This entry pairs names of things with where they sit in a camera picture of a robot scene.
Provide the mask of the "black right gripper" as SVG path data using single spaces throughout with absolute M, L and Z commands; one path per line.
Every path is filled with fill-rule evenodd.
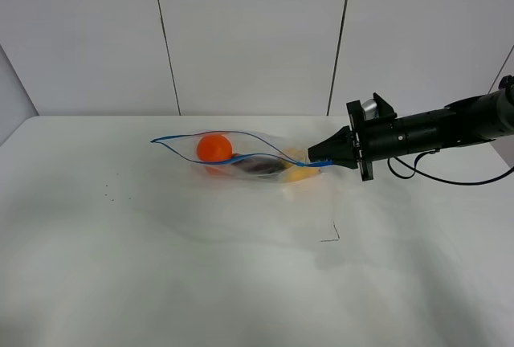
M 345 126 L 333 134 L 330 138 L 310 147 L 308 157 L 311 163 L 319 166 L 341 166 L 347 169 L 360 170 L 361 180 L 373 180 L 373 159 L 369 144 L 374 130 L 388 128 L 398 114 L 394 108 L 376 92 L 371 99 L 377 102 L 379 115 L 372 120 L 366 120 L 362 103 L 359 100 L 346 104 L 349 114 L 350 126 Z

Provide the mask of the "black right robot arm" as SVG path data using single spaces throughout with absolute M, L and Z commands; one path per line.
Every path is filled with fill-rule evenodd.
M 444 108 L 400 117 L 377 93 L 365 103 L 347 104 L 350 124 L 310 147 L 313 165 L 358 169 L 373 180 L 373 163 L 413 154 L 418 160 L 443 149 L 480 145 L 513 134 L 513 78 L 497 91 L 453 102 Z

